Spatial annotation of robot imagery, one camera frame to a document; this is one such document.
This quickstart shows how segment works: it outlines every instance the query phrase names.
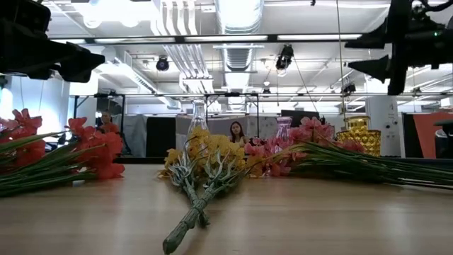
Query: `wooden table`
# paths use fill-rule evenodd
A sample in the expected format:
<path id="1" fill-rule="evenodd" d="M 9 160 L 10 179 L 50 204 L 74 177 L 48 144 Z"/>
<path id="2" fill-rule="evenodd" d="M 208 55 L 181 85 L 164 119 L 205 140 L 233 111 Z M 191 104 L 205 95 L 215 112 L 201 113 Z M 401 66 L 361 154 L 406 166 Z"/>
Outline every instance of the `wooden table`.
<path id="1" fill-rule="evenodd" d="M 188 204 L 157 169 L 130 165 L 123 180 L 0 200 L 0 254 L 162 254 Z M 446 191 L 254 179 L 207 214 L 212 225 L 190 231 L 175 254 L 453 254 Z"/>

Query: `person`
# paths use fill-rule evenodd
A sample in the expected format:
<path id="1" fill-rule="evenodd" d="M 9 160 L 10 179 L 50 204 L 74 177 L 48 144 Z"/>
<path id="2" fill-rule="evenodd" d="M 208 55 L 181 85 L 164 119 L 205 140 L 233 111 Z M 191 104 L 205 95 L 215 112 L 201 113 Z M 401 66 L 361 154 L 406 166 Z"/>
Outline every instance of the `person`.
<path id="1" fill-rule="evenodd" d="M 112 123 L 112 115 L 108 110 L 104 110 L 102 112 L 101 120 L 103 125 L 100 126 L 99 128 L 104 131 L 104 133 L 108 132 L 114 132 L 114 133 L 119 133 L 120 129 L 118 129 L 118 126 L 114 123 Z"/>
<path id="2" fill-rule="evenodd" d="M 242 125 L 239 122 L 233 122 L 229 127 L 229 132 L 231 133 L 231 137 L 229 138 L 231 142 L 239 143 L 241 147 L 246 145 L 247 138 L 243 134 Z"/>

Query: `long hair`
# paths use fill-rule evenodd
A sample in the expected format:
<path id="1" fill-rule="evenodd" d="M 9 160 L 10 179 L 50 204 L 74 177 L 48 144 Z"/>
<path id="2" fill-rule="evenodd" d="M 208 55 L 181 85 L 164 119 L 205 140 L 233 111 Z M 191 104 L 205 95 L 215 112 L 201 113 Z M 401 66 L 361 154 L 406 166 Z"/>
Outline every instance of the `long hair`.
<path id="1" fill-rule="evenodd" d="M 235 142 L 235 141 L 236 141 L 236 140 L 235 140 L 236 136 L 235 136 L 235 134 L 233 133 L 233 130 L 232 130 L 232 127 L 233 127 L 234 124 L 239 125 L 239 127 L 241 128 L 241 131 L 240 131 L 240 133 L 239 133 L 239 138 L 244 137 L 244 135 L 243 135 L 243 130 L 242 130 L 242 125 L 241 125 L 239 122 L 234 121 L 234 122 L 229 126 L 229 132 L 231 133 L 231 142 Z"/>

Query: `flower bouquet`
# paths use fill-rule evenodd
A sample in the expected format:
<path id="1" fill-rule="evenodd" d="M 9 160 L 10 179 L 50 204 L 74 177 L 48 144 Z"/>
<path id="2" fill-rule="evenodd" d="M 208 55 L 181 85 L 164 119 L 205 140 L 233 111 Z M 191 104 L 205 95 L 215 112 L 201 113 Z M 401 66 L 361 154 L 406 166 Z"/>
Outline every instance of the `flower bouquet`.
<path id="1" fill-rule="evenodd" d="M 249 160 L 261 162 L 255 166 L 255 172 L 269 169 L 272 176 L 304 176 L 307 172 L 321 172 L 321 177 L 334 179 L 453 188 L 451 169 L 375 157 L 365 154 L 359 142 L 346 140 L 339 143 L 332 136 L 330 125 L 322 125 L 315 118 L 303 118 L 299 127 L 290 129 L 288 141 L 272 138 L 264 146 L 248 144 L 246 152 L 251 155 Z"/>
<path id="2" fill-rule="evenodd" d="M 165 254 L 173 253 L 183 241 L 185 233 L 198 221 L 206 227 L 208 218 L 203 212 L 211 199 L 226 195 L 248 175 L 251 167 L 244 160 L 244 150 L 229 141 L 225 135 L 210 135 L 200 126 L 195 127 L 183 152 L 168 151 L 166 169 L 172 184 L 184 191 L 191 201 L 191 208 L 176 228 L 164 240 Z M 202 186 L 202 195 L 196 193 Z"/>
<path id="3" fill-rule="evenodd" d="M 344 143 L 336 142 L 333 139 L 333 126 L 330 124 L 321 124 L 321 121 L 313 117 L 312 119 L 305 117 L 301 119 L 299 127 L 292 127 L 288 130 L 288 137 L 271 137 L 267 140 L 253 138 L 252 143 L 246 144 L 245 152 L 249 155 L 247 164 L 253 164 L 254 167 L 251 173 L 256 176 L 294 176 L 301 173 L 295 172 L 292 169 L 297 163 L 303 160 L 308 154 L 301 150 L 286 150 L 294 145 L 303 145 L 307 142 L 328 147 L 335 145 L 346 150 L 364 152 L 362 145 L 354 140 L 347 140 Z M 281 151 L 283 157 L 273 159 L 274 155 Z M 303 173 L 304 176 L 311 176 L 313 169 L 311 167 L 310 174 L 307 175 L 307 170 Z M 318 176 L 322 169 L 317 169 L 315 176 Z"/>
<path id="4" fill-rule="evenodd" d="M 41 117 L 31 118 L 27 109 L 13 114 L 14 120 L 0 119 L 1 197 L 72 181 L 121 177 L 124 166 L 113 163 L 122 147 L 119 135 L 83 127 L 86 118 L 70 119 L 67 128 L 73 142 L 46 154 L 43 138 L 63 132 L 36 135 Z"/>

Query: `camera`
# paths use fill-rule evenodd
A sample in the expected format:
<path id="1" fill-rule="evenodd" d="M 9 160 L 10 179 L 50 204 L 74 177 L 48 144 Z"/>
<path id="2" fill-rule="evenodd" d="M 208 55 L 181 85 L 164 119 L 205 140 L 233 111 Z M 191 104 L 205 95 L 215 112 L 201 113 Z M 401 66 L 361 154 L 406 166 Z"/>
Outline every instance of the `camera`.
<path id="1" fill-rule="evenodd" d="M 275 68 L 277 70 L 286 70 L 288 66 L 291 64 L 292 58 L 294 57 L 294 50 L 292 49 L 291 45 L 285 45 L 283 47 L 282 52 L 278 56 L 277 63 L 275 64 Z"/>
<path id="2" fill-rule="evenodd" d="M 105 62 L 102 55 L 45 34 L 50 10 L 32 0 L 2 1 L 0 8 L 0 73 L 49 79 L 58 71 L 63 80 L 86 83 L 91 71 Z"/>
<path id="3" fill-rule="evenodd" d="M 156 69 L 161 72 L 167 71 L 170 68 L 170 64 L 168 63 L 166 56 L 159 57 L 159 61 L 157 61 Z"/>
<path id="4" fill-rule="evenodd" d="M 346 48 L 384 49 L 391 43 L 391 58 L 350 62 L 348 66 L 384 83 L 390 79 L 387 94 L 396 96 L 404 91 L 408 67 L 427 64 L 438 69 L 440 64 L 453 62 L 453 28 L 436 23 L 427 12 L 443 11 L 453 0 L 437 6 L 428 0 L 412 8 L 412 0 L 391 0 L 389 14 L 375 30 L 345 44 Z"/>

